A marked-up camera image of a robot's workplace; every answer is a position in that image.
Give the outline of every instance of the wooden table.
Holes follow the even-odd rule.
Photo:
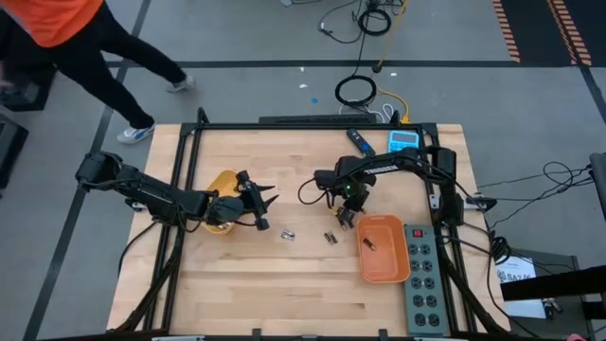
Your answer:
[[[169,182],[180,126],[156,127],[145,173]],[[457,153],[457,181],[470,193],[476,190],[472,165],[460,125],[438,125],[442,146]],[[386,151],[388,131],[361,131],[377,153]],[[181,186],[185,182],[186,148]],[[225,236],[204,229],[186,235],[170,333],[249,335],[262,328],[264,335],[407,335],[401,284],[370,284],[360,275],[355,231],[343,231],[326,205],[304,206],[297,200],[299,186],[313,171],[331,170],[343,155],[359,152],[344,131],[204,131],[195,189],[205,189],[223,170],[248,170],[260,185],[275,185],[264,192],[279,198],[266,215],[271,228],[259,232],[238,226]],[[304,200],[320,192],[313,185],[302,191]],[[405,224],[429,224],[423,182],[409,172],[378,177],[365,204],[367,214],[394,214]],[[479,212],[465,212],[465,221],[484,226]],[[148,213],[136,213],[130,238],[145,228]],[[282,240],[287,228],[294,242]],[[332,230],[339,243],[331,246],[323,233]],[[124,260],[108,328],[125,320],[148,290],[160,228],[134,244]],[[459,237],[485,249],[486,235],[466,226]],[[494,319],[506,329],[508,320],[490,301],[486,275],[488,256],[462,246],[472,291]],[[499,282],[491,266],[490,283],[503,305]],[[163,307],[165,293],[159,295]],[[459,329],[466,330],[460,295],[454,289]],[[158,327],[161,309],[154,326]]]

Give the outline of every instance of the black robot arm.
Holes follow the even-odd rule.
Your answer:
[[[431,155],[432,163],[424,156]],[[440,189],[439,208],[434,219],[451,226],[463,222],[463,200],[456,193],[456,153],[441,147],[428,147],[424,150],[405,148],[397,153],[386,153],[373,157],[359,158],[343,156],[339,158],[334,170],[317,170],[313,179],[317,187],[334,197],[345,199],[339,209],[340,223],[352,226],[353,213],[364,210],[368,197],[368,186],[377,182],[377,174],[392,171],[411,171],[417,176],[438,185]]]
[[[127,198],[127,204],[146,206],[158,223],[178,226],[185,226],[187,220],[220,225],[253,213],[255,226],[264,230],[269,224],[262,216],[277,197],[263,202],[260,193],[272,187],[257,186],[245,170],[237,174],[240,197],[219,197],[216,191],[182,190],[171,186],[125,165],[118,155],[103,152],[86,154],[76,180],[86,191],[115,190]]]

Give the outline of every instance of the orange shirt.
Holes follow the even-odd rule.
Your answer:
[[[0,0],[42,47],[65,43],[97,13],[103,0]]]

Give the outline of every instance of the person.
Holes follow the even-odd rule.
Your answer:
[[[118,111],[129,122],[118,141],[138,142],[152,134],[155,121],[111,74],[101,51],[132,60],[166,79],[169,91],[195,86],[174,61],[122,27],[104,0],[0,0],[65,76]]]

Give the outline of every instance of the yellow cable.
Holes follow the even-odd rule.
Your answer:
[[[396,31],[398,30],[398,24],[400,23],[400,19],[404,15],[404,12],[406,11],[407,6],[408,6],[408,0],[403,0],[403,3],[400,7],[400,13],[398,13],[398,17],[396,18],[396,21],[394,22],[393,28],[389,31],[389,37],[387,38],[387,46],[385,47],[385,52],[383,53],[381,60],[377,64],[378,66],[383,65],[385,58],[387,58],[387,54],[389,53],[389,50],[391,49],[391,45],[394,42],[394,36],[396,35]]]
[[[404,106],[404,115],[401,118],[401,122],[402,123],[410,123],[410,118],[408,116],[408,102],[406,101],[406,99],[403,99],[398,94],[394,94],[394,93],[391,93],[389,91],[385,91],[385,90],[383,90],[379,86],[377,86],[377,90],[379,90],[379,92],[382,93],[382,94],[391,96],[392,98],[399,100],[401,102],[401,104]]]
[[[394,36],[396,35],[396,31],[398,30],[398,24],[400,23],[400,19],[404,15],[404,12],[406,11],[407,6],[408,6],[408,0],[403,0],[403,3],[400,7],[400,13],[398,13],[398,17],[396,18],[394,26],[389,32],[389,37],[387,38],[387,46],[385,47],[385,52],[383,53],[381,60],[377,64],[378,66],[383,65],[385,58],[387,58],[387,54],[389,53],[389,50],[391,49],[391,45],[394,42]],[[389,91],[385,91],[379,86],[377,86],[377,90],[379,90],[379,92],[381,92],[382,94],[391,96],[392,98],[399,100],[401,102],[401,104],[404,106],[404,115],[401,118],[401,123],[410,123],[410,118],[408,116],[408,113],[409,113],[408,102],[406,101],[406,99],[403,99],[400,95],[391,93]]]

